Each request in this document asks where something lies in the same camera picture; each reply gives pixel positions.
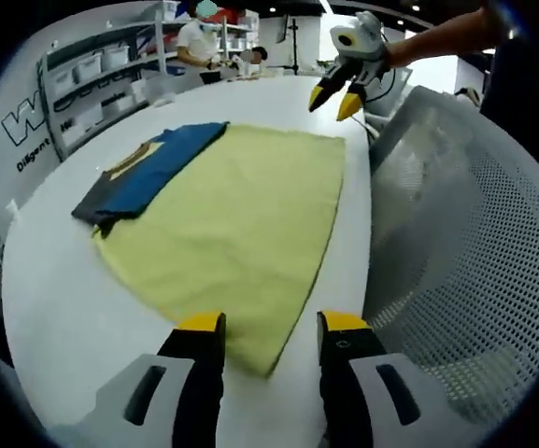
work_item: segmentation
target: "shelf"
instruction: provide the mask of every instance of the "shelf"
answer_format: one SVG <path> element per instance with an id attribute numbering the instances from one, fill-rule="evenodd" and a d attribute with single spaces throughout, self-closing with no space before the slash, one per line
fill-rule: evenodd
<path id="1" fill-rule="evenodd" d="M 252 33 L 253 30 L 242 25 L 230 25 L 228 23 L 228 31 L 237 31 L 239 33 Z"/>
<path id="2" fill-rule="evenodd" d="M 170 59 L 175 59 L 177 58 L 177 52 L 172 52 L 172 53 L 165 53 L 165 60 L 168 62 Z M 145 70 L 152 70 L 154 72 L 159 72 L 160 71 L 160 68 L 159 68 L 159 59 L 157 57 L 155 57 L 153 60 L 151 61 L 148 61 L 146 64 L 143 64 L 142 66 L 143 69 Z"/>
<path id="3" fill-rule="evenodd" d="M 171 53 L 165 53 L 165 59 L 172 59 L 172 58 L 175 58 L 177 57 L 177 52 L 171 52 Z M 68 98 L 72 97 L 72 96 L 75 96 L 75 95 L 80 95 L 83 91 L 87 91 L 88 89 L 90 89 L 92 87 L 92 85 L 96 84 L 97 82 L 100 82 L 104 79 L 107 79 L 108 77 L 112 77 L 113 75 L 116 75 L 120 72 L 123 72 L 125 70 L 133 70 L 133 69 L 136 69 L 136 68 L 140 68 L 144 65 L 147 65 L 148 63 L 155 63 L 159 60 L 158 56 L 157 55 L 153 55 L 153 56 L 147 56 L 146 58 L 141 58 L 141 59 L 138 59 L 136 61 L 130 61 L 129 63 L 125 64 L 125 65 L 121 65 L 119 67 L 116 67 L 116 68 L 112 68 L 110 70 L 106 70 L 105 72 L 101 72 L 99 75 L 97 75 L 96 77 L 92 77 L 91 79 L 88 79 L 84 82 L 81 82 L 79 84 L 77 84 L 76 86 L 74 86 L 72 88 L 72 90 L 70 91 L 67 91 L 65 93 L 63 93 L 62 95 L 58 96 L 55 100 L 54 100 L 54 105 L 57 105 L 59 104 L 60 102 L 62 102 L 63 100 L 67 100 Z"/>
<path id="4" fill-rule="evenodd" d="M 186 23 L 186 21 L 169 21 L 163 24 L 163 28 L 179 29 Z M 121 42 L 129 37 L 139 35 L 148 28 L 150 28 L 152 33 L 154 33 L 155 22 L 139 21 L 119 26 L 117 28 L 110 28 L 99 35 L 91 35 L 77 42 L 66 45 L 65 47 L 54 49 L 48 54 L 48 69 L 51 71 L 55 67 L 58 67 L 63 63 L 67 63 L 68 61 L 72 61 L 83 54 L 89 53 L 96 49 L 101 49 L 117 42 Z"/>
<path id="5" fill-rule="evenodd" d="M 68 156 L 71 156 L 72 154 L 74 154 L 82 145 L 86 144 L 89 140 L 93 139 L 99 133 L 102 133 L 106 129 L 116 124 L 118 121 L 121 121 L 125 119 L 126 117 L 134 114 L 135 112 L 138 112 L 139 110 L 144 109 L 148 105 L 149 105 L 148 101 L 143 101 L 136 105 L 132 105 L 128 107 L 127 109 L 119 112 L 113 118 L 106 119 L 104 121 L 101 121 L 99 124 L 93 126 L 84 135 L 82 135 L 78 140 L 76 140 L 76 142 L 74 142 L 71 146 L 67 147 Z"/>
<path id="6" fill-rule="evenodd" d="M 246 49 L 228 49 L 228 53 L 241 53 Z"/>

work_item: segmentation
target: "white table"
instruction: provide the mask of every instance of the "white table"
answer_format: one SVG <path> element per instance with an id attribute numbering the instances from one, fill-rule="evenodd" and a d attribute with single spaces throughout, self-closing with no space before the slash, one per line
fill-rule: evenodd
<path id="1" fill-rule="evenodd" d="M 369 264 L 371 186 L 365 130 L 336 122 L 343 97 L 310 114 L 313 77 L 220 83 L 188 91 L 113 126 L 64 162 L 9 230 L 3 310 L 21 385 L 45 427 L 73 424 L 95 392 L 143 353 L 156 353 L 173 325 L 142 305 L 98 258 L 91 230 L 70 212 L 102 170 L 166 128 L 230 120 L 347 141 L 333 235 L 317 283 L 273 375 L 247 376 L 227 359 L 218 447 L 315 448 L 325 428 L 319 396 L 316 312 L 360 315 Z"/>

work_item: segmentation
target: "person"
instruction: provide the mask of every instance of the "person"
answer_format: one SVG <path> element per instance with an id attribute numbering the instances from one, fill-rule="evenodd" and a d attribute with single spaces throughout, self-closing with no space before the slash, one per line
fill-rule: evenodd
<path id="1" fill-rule="evenodd" d="M 495 47 L 480 111 L 539 163 L 539 0 L 484 1 L 475 12 L 388 44 L 388 59 L 397 68 Z"/>
<path id="2" fill-rule="evenodd" d="M 269 53 L 264 47 L 254 47 L 250 51 L 243 51 L 240 56 L 233 57 L 238 66 L 238 74 L 241 77 L 252 77 L 261 72 L 259 65 L 269 58 Z"/>
<path id="3" fill-rule="evenodd" d="M 253 65 L 259 65 L 263 61 L 266 61 L 269 58 L 269 53 L 264 47 L 255 47 L 252 49 L 252 59 L 250 63 Z"/>
<path id="4" fill-rule="evenodd" d="M 220 56 L 217 45 L 217 25 L 204 23 L 201 0 L 188 0 L 186 11 L 192 20 L 182 26 L 177 35 L 177 58 L 201 73 L 219 74 Z"/>

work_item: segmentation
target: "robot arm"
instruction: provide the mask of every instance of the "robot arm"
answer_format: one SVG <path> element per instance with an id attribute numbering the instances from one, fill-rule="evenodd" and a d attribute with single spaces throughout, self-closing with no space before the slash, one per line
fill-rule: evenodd
<path id="1" fill-rule="evenodd" d="M 224 359 L 225 315 L 196 315 L 101 387 L 82 421 L 51 435 L 80 448 L 213 447 Z"/>
<path id="2" fill-rule="evenodd" d="M 308 108 L 311 112 L 318 109 L 351 80 L 338 121 L 362 108 L 369 95 L 379 89 L 380 79 L 387 71 L 381 22 L 368 11 L 357 13 L 356 18 L 352 28 L 336 26 L 331 30 L 339 56 L 313 90 Z"/>
<path id="3" fill-rule="evenodd" d="M 322 311 L 320 394 L 330 448 L 477 446 L 484 427 L 450 406 L 439 380 L 402 354 L 388 354 L 355 315 Z"/>

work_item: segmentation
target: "mesh chair back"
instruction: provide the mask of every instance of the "mesh chair back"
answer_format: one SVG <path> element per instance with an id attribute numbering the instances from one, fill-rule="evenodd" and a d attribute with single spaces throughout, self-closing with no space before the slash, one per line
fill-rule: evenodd
<path id="1" fill-rule="evenodd" d="M 493 425 L 539 372 L 539 165 L 475 109 L 417 87 L 371 148 L 364 318 Z"/>

